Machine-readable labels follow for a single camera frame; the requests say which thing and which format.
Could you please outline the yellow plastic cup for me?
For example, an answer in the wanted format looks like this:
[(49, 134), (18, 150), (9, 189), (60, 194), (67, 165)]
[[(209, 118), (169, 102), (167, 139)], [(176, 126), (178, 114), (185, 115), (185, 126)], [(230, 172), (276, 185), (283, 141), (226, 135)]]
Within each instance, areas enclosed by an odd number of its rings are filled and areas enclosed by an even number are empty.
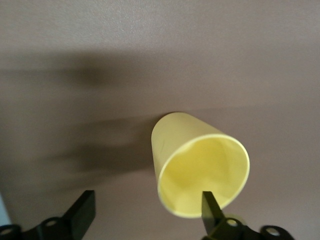
[(152, 130), (151, 148), (159, 199), (181, 218), (201, 217), (204, 191), (226, 207), (250, 173), (242, 143), (187, 113), (162, 117)]

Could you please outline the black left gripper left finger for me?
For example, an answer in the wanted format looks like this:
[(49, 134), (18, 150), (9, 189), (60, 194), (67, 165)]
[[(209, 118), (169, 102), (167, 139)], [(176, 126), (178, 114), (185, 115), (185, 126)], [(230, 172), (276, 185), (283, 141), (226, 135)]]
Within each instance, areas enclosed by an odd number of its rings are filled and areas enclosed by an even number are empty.
[(82, 240), (96, 216), (96, 195), (86, 190), (61, 217), (50, 217), (23, 231), (20, 225), (0, 226), (0, 240)]

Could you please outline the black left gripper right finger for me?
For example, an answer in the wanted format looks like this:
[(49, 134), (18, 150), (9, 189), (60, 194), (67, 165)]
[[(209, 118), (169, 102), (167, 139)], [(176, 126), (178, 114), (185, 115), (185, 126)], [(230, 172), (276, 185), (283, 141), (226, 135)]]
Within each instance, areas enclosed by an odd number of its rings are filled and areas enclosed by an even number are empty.
[(201, 240), (295, 240), (282, 227), (264, 225), (257, 232), (237, 217), (225, 216), (210, 191), (202, 192), (201, 219), (206, 230)]

